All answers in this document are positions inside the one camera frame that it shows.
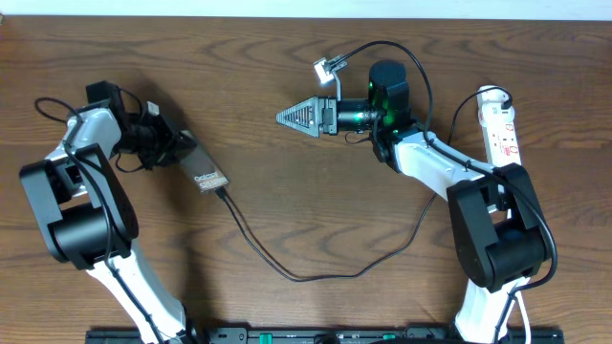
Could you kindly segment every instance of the wooden table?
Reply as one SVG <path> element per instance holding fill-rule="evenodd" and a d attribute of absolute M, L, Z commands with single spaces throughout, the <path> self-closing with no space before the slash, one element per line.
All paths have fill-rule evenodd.
<path fill-rule="evenodd" d="M 229 193 L 254 234 L 294 272 L 355 272 L 402 245 L 431 191 L 378 163 L 368 143 L 316 140 L 274 122 L 307 97 L 335 92 L 318 86 L 313 61 L 376 39 L 402 42 L 421 59 L 441 137 L 479 86 L 512 91 L 523 163 L 559 251 L 556 278 L 526 293 L 532 325 L 560 326 L 568 343 L 612 340 L 612 24 L 8 17 L 0 34 L 3 343 L 82 343 L 92 327 L 131 326 L 103 286 L 50 256 L 17 178 L 64 134 L 33 100 L 82 106 L 84 87 L 103 79 L 185 113 L 231 178 Z M 410 100 L 423 115 L 423 81 L 392 48 L 352 58 L 342 71 L 345 94 L 364 97 L 368 68 L 383 58 L 405 61 Z M 484 159 L 475 111 L 474 101 L 454 144 Z M 461 307 L 467 278 L 440 200 L 402 256 L 357 280 L 294 284 L 263 263 L 225 206 L 200 196 L 178 168 L 119 178 L 146 256 L 202 325 L 404 327 L 448 323 Z"/>

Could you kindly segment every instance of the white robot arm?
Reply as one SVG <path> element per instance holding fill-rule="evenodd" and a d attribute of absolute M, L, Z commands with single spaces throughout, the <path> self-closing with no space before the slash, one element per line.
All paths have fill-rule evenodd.
<path fill-rule="evenodd" d="M 315 70 L 321 83 L 339 84 L 338 71 L 345 66 L 341 55 L 317 61 Z M 510 313 L 504 313 L 509 293 L 526 285 L 551 257 L 540 222 L 524 204 L 523 197 L 539 210 L 529 176 L 520 166 L 512 98 L 497 86 L 484 86 L 477 93 L 488 157 L 488 162 L 481 162 L 444 144 L 432 132 L 425 135 L 427 126 L 412 118 L 407 105 L 404 65 L 377 62 L 369 79 L 367 99 L 343 98 L 338 86 L 336 97 L 312 97 L 279 113 L 276 122 L 313 137 L 371 130 L 379 161 L 448 201 L 457 256 L 470 278 L 455 327 L 466 341 L 491 343 L 495 333 L 498 338 L 506 335 L 508 315 L 501 326 L 498 322 Z M 496 183 L 496 177 L 518 186 L 521 198 Z M 513 217 L 494 224 L 489 213 L 497 210 Z"/>
<path fill-rule="evenodd" d="M 20 179 L 49 252 L 110 290 L 138 326 L 142 342 L 196 343 L 183 305 L 142 254 L 136 214 L 108 160 L 133 153 L 145 169 L 179 163 L 201 191 L 228 180 L 197 140 L 177 130 L 157 105 L 147 102 L 138 114 L 126 113 L 121 91 L 105 81 L 90 85 L 90 104 L 79 110 L 53 98 L 38 100 L 36 108 L 46 117 L 41 101 L 69 108 L 67 133 L 43 161 L 24 166 Z M 85 194 L 90 203 L 60 208 Z"/>

